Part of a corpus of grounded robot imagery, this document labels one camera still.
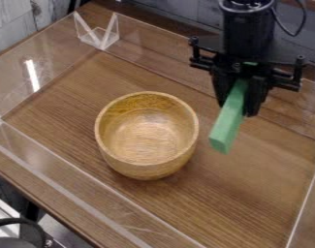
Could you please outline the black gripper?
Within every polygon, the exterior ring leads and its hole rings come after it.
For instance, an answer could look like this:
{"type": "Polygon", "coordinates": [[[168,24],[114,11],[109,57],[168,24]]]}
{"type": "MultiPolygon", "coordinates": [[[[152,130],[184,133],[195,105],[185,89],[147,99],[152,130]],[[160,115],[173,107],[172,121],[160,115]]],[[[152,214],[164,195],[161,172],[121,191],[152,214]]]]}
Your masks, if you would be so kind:
{"type": "Polygon", "coordinates": [[[298,91],[305,57],[275,38],[275,25],[296,36],[306,23],[303,18],[295,32],[287,29],[276,14],[276,0],[219,0],[221,37],[192,36],[189,58],[193,68],[213,75],[217,104],[224,105],[238,78],[246,78],[244,114],[254,117],[272,87],[298,91]]]}

